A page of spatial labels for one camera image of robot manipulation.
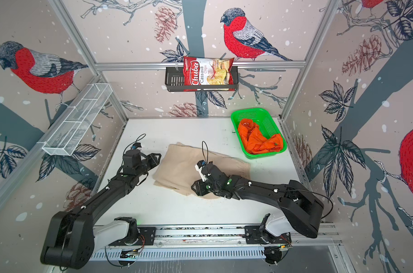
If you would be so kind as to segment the beige shorts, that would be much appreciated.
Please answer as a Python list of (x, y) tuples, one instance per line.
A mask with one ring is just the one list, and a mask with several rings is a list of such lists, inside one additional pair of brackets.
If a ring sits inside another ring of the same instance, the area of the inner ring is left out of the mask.
[[(203, 159), (204, 155), (200, 148), (186, 146), (179, 142), (169, 145), (165, 157), (153, 175), (154, 185), (173, 190), (184, 196), (195, 195), (191, 186), (201, 179), (195, 166)], [(250, 178), (250, 164), (240, 159), (210, 152), (209, 161), (227, 175)]]

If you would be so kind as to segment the orange shorts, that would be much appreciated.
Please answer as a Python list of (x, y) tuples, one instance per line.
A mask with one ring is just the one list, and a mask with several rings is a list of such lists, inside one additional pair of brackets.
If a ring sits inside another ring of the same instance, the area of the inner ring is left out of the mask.
[(284, 148), (283, 138), (274, 134), (267, 139), (260, 131), (260, 126), (251, 119), (242, 119), (238, 133), (246, 152), (252, 155), (280, 152)]

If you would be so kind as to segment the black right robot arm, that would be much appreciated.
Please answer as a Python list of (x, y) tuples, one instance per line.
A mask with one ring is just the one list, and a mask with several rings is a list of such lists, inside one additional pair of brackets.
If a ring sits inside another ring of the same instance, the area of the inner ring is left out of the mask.
[(316, 238), (319, 232), (324, 204), (300, 182), (266, 184), (238, 175), (226, 175), (212, 162), (199, 161), (195, 166), (201, 179), (191, 186), (198, 196), (209, 193), (236, 200), (252, 200), (280, 209), (283, 216), (269, 215), (262, 224), (265, 231), (278, 237), (296, 231), (307, 238)]

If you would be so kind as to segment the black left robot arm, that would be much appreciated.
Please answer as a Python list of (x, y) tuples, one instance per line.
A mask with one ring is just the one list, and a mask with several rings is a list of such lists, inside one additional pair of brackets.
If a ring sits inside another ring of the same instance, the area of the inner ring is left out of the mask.
[(82, 206), (68, 212), (57, 212), (49, 223), (40, 261), (44, 265), (80, 269), (95, 252), (93, 227), (118, 200), (128, 195), (140, 177), (160, 164), (161, 154), (143, 154), (129, 150), (123, 165), (107, 186)]

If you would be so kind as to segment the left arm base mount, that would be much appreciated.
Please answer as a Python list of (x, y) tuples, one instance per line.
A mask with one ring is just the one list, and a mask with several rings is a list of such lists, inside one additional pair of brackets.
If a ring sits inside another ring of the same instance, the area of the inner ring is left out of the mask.
[(155, 241), (156, 227), (139, 226), (137, 220), (131, 217), (117, 217), (113, 224), (127, 224), (127, 228), (122, 228), (120, 235), (127, 230), (126, 234), (109, 246), (152, 246)]

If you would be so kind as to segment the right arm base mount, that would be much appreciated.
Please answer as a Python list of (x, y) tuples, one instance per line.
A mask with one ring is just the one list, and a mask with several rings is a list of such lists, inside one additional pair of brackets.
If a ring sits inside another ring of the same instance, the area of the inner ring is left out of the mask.
[(268, 245), (278, 244), (291, 246), (290, 233), (273, 235), (266, 229), (271, 214), (264, 216), (260, 225), (248, 225), (244, 227), (244, 235), (242, 236), (248, 245)]

